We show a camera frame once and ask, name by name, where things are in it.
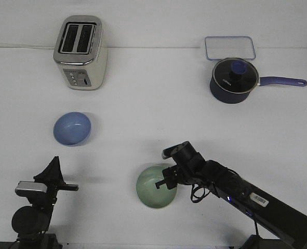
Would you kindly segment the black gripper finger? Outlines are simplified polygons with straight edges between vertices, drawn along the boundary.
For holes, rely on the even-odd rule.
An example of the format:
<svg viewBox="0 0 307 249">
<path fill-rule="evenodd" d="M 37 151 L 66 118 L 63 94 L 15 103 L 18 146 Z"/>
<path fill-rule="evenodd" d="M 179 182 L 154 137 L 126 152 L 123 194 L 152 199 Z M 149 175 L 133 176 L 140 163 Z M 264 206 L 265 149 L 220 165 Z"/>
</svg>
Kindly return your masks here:
<svg viewBox="0 0 307 249">
<path fill-rule="evenodd" d="M 35 182 L 64 182 L 60 169 L 60 160 L 58 156 L 54 156 L 49 165 L 42 173 L 34 177 Z"/>
<path fill-rule="evenodd" d="M 160 189 L 161 186 L 164 186 L 166 189 L 168 189 L 168 183 L 165 179 L 155 183 L 156 189 Z"/>
</svg>

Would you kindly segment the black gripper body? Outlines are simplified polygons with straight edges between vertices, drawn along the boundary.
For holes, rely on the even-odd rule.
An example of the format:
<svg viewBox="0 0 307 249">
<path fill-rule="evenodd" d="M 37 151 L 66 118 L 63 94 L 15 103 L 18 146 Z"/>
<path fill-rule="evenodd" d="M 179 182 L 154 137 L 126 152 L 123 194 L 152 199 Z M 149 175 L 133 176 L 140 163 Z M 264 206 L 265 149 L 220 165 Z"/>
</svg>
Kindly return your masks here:
<svg viewBox="0 0 307 249">
<path fill-rule="evenodd" d="M 201 168 L 206 164 L 205 159 L 198 153 L 189 141 L 181 143 L 180 150 L 171 158 L 176 165 L 162 171 L 168 183 L 168 189 L 181 185 L 203 185 L 205 179 L 199 175 Z"/>
<path fill-rule="evenodd" d="M 42 183 L 47 187 L 45 192 L 37 195 L 35 200 L 37 205 L 54 205 L 57 202 L 57 194 L 59 190 L 78 191 L 78 185 L 66 184 L 62 179 L 46 180 L 35 177 L 34 182 Z"/>
</svg>

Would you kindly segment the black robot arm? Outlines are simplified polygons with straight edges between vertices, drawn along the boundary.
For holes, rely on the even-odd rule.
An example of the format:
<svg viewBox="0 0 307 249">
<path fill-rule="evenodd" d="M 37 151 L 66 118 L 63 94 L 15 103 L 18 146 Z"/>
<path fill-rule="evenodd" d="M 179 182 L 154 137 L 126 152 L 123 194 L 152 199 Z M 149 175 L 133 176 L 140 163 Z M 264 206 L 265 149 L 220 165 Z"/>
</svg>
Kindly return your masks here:
<svg viewBox="0 0 307 249">
<path fill-rule="evenodd" d="M 176 165 L 162 171 L 166 185 L 190 185 L 191 201 L 198 203 L 210 193 L 222 198 L 261 225 L 276 239 L 252 234 L 242 248 L 307 248 L 307 216 L 240 177 L 235 171 L 216 161 L 206 161 L 190 142 L 166 148 L 162 158 L 172 158 Z"/>
<path fill-rule="evenodd" d="M 12 228 L 18 234 L 18 248 L 63 248 L 56 234 L 47 231 L 58 191 L 78 191 L 78 185 L 64 181 L 58 156 L 33 179 L 20 181 L 15 188 L 16 195 L 27 198 L 31 204 L 18 209 L 11 220 Z"/>
</svg>

